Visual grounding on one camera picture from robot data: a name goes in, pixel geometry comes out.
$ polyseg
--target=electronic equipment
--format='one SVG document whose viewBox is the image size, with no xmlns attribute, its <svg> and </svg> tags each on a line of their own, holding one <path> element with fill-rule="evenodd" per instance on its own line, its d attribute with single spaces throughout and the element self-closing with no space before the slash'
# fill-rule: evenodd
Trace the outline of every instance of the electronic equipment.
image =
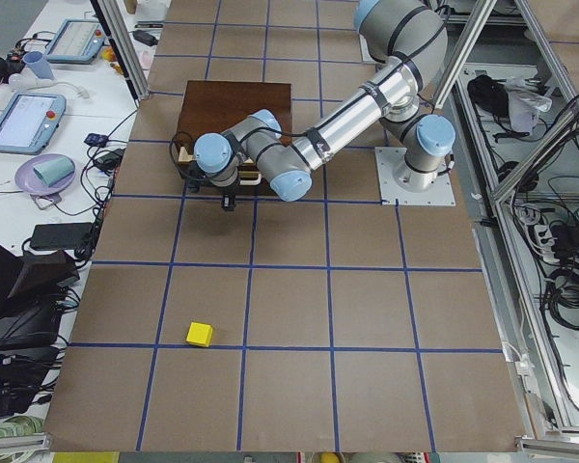
<svg viewBox="0 0 579 463">
<path fill-rule="evenodd" d="M 146 31 L 137 30 L 133 32 L 133 38 L 147 46 L 155 46 L 158 44 L 158 39 Z"/>
<path fill-rule="evenodd" d="M 17 315 L 0 318 L 0 351 L 53 344 L 62 319 L 58 298 L 41 298 Z"/>
<path fill-rule="evenodd" d="M 19 258 L 0 246 L 0 318 L 21 313 L 30 301 L 77 280 L 75 262 L 64 251 Z"/>
<path fill-rule="evenodd" d="M 41 347 L 0 355 L 0 418 L 25 413 L 56 362 L 56 347 Z"/>
<path fill-rule="evenodd" d="M 73 224 L 39 224 L 35 226 L 30 247 L 36 251 L 76 249 L 93 228 L 91 222 Z"/>
<path fill-rule="evenodd" d="M 0 152 L 37 154 L 65 113 L 62 95 L 17 92 L 0 116 Z"/>
<path fill-rule="evenodd" d="M 105 34 L 98 21 L 90 19 L 66 19 L 47 46 L 49 63 L 87 65 L 103 46 Z"/>
<path fill-rule="evenodd" d="M 24 64 L 21 63 L 22 52 L 11 50 L 6 59 L 0 57 L 0 82 L 6 83 L 12 74 L 21 72 Z"/>
</svg>

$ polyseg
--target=metal shelf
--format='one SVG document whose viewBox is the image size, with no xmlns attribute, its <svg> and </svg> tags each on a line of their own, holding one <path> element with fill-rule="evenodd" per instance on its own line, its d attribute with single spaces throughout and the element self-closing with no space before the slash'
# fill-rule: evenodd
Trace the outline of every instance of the metal shelf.
<svg viewBox="0 0 579 463">
<path fill-rule="evenodd" d="M 514 66 L 514 65 L 488 65 L 488 64 L 466 64 L 458 79 L 458 96 L 465 113 L 465 120 L 469 126 L 471 137 L 476 148 L 476 157 L 481 164 L 483 176 L 486 181 L 487 193 L 491 195 L 500 188 L 500 179 L 496 172 L 496 167 L 505 161 L 520 162 L 533 154 L 538 141 L 534 143 L 520 143 L 506 141 L 496 143 L 495 134 L 504 130 L 498 126 L 482 110 L 476 111 L 470 101 L 466 88 L 467 83 L 481 73 L 486 73 L 494 79 L 507 79 L 518 76 L 526 79 L 534 77 L 537 73 L 536 67 Z M 560 109 L 565 105 L 568 98 L 564 95 L 554 97 L 554 103 L 549 113 L 543 118 L 547 123 L 553 119 Z M 489 153 L 487 144 L 495 147 L 498 156 L 494 158 Z M 556 176 L 579 176 L 579 155 L 577 149 L 572 144 L 566 146 L 565 151 L 560 156 L 560 161 L 551 164 L 542 174 L 537 188 L 532 192 L 531 198 L 535 199 L 557 199 L 558 196 L 550 188 L 547 179 Z M 570 204 L 579 201 L 579 180 L 574 178 L 563 178 L 557 184 L 557 189 L 561 197 Z M 491 203 L 494 212 L 499 219 L 500 233 L 506 249 L 506 254 L 510 261 L 510 267 L 516 281 L 516 289 L 519 293 L 521 310 L 526 317 L 530 327 L 528 333 L 532 333 L 532 339 L 526 340 L 528 345 L 535 344 L 537 347 L 536 361 L 540 363 L 541 374 L 546 378 L 549 391 L 541 391 L 543 400 L 554 411 L 558 429 L 563 433 L 579 433 L 579 412 L 573 403 L 566 396 L 565 384 L 558 372 L 558 364 L 553 350 L 549 344 L 547 333 L 543 325 L 538 295 L 541 290 L 541 281 L 538 277 L 534 261 L 527 249 L 519 232 L 514 226 L 510 209 L 505 201 L 494 201 Z M 553 333 L 558 336 L 556 344 L 561 353 L 566 367 L 568 384 L 573 390 L 575 400 L 579 402 L 579 339 L 576 332 L 560 327 L 556 323 L 550 323 Z"/>
</svg>

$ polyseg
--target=white desk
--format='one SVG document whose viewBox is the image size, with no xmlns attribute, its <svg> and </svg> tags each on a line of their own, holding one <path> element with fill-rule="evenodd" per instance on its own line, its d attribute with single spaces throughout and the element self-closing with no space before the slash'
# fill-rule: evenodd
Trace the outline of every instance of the white desk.
<svg viewBox="0 0 579 463">
<path fill-rule="evenodd" d="M 139 18 L 137 15 L 127 14 L 122 1 L 118 1 L 124 14 L 128 30 Z M 38 31 L 57 31 L 64 19 L 91 18 L 94 12 L 87 0 L 48 0 L 37 20 L 32 24 L 26 37 Z M 136 50 L 146 50 L 153 56 L 154 48 L 135 42 Z M 41 153 L 61 153 L 67 155 L 75 163 L 76 176 L 73 183 L 60 193 L 62 201 L 58 206 L 67 212 L 79 212 L 93 205 L 93 200 L 86 194 L 80 183 L 80 173 L 88 161 L 88 146 L 83 143 L 86 135 L 91 132 L 107 134 L 114 129 L 126 116 L 136 109 L 124 78 L 110 68 L 109 63 L 97 57 L 89 65 L 52 64 L 56 81 L 70 82 L 75 86 L 86 89 L 89 98 L 77 95 L 71 86 L 57 85 L 47 89 L 38 89 L 34 92 L 64 95 L 67 99 L 67 109 L 60 121 L 60 125 L 53 134 L 49 145 Z M 23 74 L 30 73 L 25 68 Z M 3 84 L 0 86 L 0 114 L 4 110 L 14 93 L 14 89 Z M 123 123 L 115 133 L 113 140 L 128 140 L 135 115 Z M 125 148 L 125 144 L 110 143 L 109 149 Z M 17 169 L 31 156 L 23 154 L 9 154 L 0 152 L 0 191 L 14 191 L 17 186 L 14 175 Z M 108 176 L 97 169 L 89 172 L 92 185 L 95 187 L 108 184 Z M 16 193 L 0 196 L 0 245 L 9 249 L 15 255 L 21 255 L 21 243 L 32 235 L 37 224 L 86 222 L 94 220 L 94 213 L 90 210 L 75 217 L 68 216 L 55 207 L 40 210 L 35 206 L 26 193 Z M 88 268 L 80 271 L 80 281 L 73 289 L 81 295 L 86 284 Z M 69 338 L 75 313 L 63 316 L 60 334 Z M 50 372 L 45 382 L 53 379 Z M 28 414 L 44 417 L 49 404 L 33 405 Z"/>
</svg>

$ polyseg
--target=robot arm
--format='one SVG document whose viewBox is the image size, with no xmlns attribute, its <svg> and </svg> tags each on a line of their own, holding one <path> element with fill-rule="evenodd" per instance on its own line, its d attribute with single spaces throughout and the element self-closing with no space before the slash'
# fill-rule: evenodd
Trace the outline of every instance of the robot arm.
<svg viewBox="0 0 579 463">
<path fill-rule="evenodd" d="M 312 171 L 380 120 L 398 138 L 404 135 L 416 174 L 437 170 L 452 147 L 452 126 L 439 116 L 418 124 L 410 120 L 418 112 L 417 93 L 443 61 L 447 37 L 442 20 L 418 0 L 361 0 L 354 22 L 381 70 L 288 147 L 279 143 L 280 126 L 266 110 L 222 134 L 203 135 L 195 159 L 211 183 L 232 185 L 238 166 L 250 158 L 282 200 L 296 201 L 309 191 Z"/>
</svg>

